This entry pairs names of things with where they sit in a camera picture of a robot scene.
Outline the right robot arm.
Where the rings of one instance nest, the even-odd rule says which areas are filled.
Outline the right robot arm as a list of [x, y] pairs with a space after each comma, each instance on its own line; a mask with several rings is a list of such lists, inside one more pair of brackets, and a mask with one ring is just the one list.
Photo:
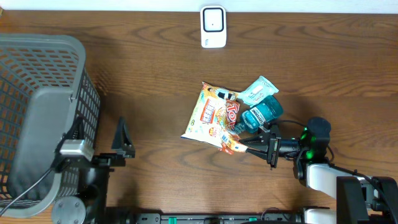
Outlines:
[[262, 216], [263, 223], [397, 223], [397, 182], [335, 165], [327, 157], [332, 151], [330, 132], [326, 119], [312, 117], [299, 138], [282, 138], [279, 121], [274, 121], [257, 135], [240, 140], [247, 153], [272, 168], [280, 158], [292, 161], [294, 176], [302, 185], [336, 200], [336, 210], [307, 207], [298, 213], [273, 212]]

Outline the yellow snack bag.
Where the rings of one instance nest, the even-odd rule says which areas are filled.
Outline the yellow snack bag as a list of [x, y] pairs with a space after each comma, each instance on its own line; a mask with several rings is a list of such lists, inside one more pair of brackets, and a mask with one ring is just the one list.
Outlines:
[[204, 82], [182, 138], [221, 147], [220, 134], [226, 129], [226, 100], [237, 102], [238, 92]]

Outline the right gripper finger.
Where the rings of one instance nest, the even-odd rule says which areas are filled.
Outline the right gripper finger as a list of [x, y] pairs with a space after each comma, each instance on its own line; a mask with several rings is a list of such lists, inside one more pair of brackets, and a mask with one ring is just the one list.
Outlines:
[[268, 146], [269, 134], [257, 134], [250, 138], [240, 139], [239, 142], [245, 146]]
[[246, 153], [250, 153], [250, 154], [252, 154], [252, 155], [254, 155], [256, 157], [259, 157], [259, 158], [261, 158], [261, 159], [263, 159], [265, 161], [268, 160], [267, 151], [262, 151], [262, 150], [248, 148], [248, 149], [246, 149]]

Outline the teal wet wipes pack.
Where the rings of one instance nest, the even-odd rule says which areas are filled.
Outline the teal wet wipes pack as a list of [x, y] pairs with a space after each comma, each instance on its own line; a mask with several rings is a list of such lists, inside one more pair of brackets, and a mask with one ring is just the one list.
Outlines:
[[279, 89], [267, 78], [259, 76], [247, 89], [238, 93], [237, 98], [246, 105], [253, 107], [258, 105], [266, 97], [278, 93]]

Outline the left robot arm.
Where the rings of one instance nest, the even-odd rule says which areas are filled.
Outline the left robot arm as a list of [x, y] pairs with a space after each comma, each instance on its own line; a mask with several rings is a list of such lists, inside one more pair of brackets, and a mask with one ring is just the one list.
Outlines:
[[112, 142], [112, 153], [94, 154], [94, 149], [84, 137], [84, 120], [78, 117], [55, 149], [51, 169], [60, 173], [76, 168], [77, 191], [71, 196], [56, 200], [52, 209], [54, 223], [106, 223], [109, 175], [116, 167], [124, 167], [126, 159], [135, 158], [126, 120], [119, 118]]

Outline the blue mouthwash bottle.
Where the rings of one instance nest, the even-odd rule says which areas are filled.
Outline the blue mouthwash bottle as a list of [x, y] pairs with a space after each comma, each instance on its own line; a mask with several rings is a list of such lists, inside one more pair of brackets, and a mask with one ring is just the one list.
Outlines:
[[255, 133], [264, 123], [269, 123], [283, 114], [281, 104], [274, 96], [267, 96], [259, 104], [242, 112], [239, 122], [234, 127], [234, 132], [240, 134], [244, 131]]

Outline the orange snack packet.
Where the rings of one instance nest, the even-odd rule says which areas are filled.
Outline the orange snack packet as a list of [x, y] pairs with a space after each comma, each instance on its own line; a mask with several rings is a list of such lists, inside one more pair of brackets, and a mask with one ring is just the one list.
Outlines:
[[231, 134], [226, 129], [223, 129], [220, 134], [221, 139], [221, 147], [220, 151], [225, 152], [227, 154], [234, 154], [235, 152], [246, 152], [248, 149], [247, 146], [241, 144], [239, 142], [240, 138], [238, 135]]

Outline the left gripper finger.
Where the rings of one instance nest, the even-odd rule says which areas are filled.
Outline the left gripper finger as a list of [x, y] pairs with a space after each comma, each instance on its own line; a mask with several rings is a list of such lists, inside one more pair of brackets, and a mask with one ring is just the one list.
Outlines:
[[71, 128], [63, 135], [63, 140], [83, 140], [84, 136], [84, 119], [77, 117], [71, 126]]
[[135, 154], [126, 120], [121, 116], [118, 121], [111, 149], [116, 154]]

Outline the brown Top chocolate bar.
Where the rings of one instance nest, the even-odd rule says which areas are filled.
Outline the brown Top chocolate bar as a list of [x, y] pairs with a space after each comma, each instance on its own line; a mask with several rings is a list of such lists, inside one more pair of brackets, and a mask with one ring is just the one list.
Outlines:
[[233, 130], [238, 118], [240, 104], [236, 101], [226, 100], [226, 129]]

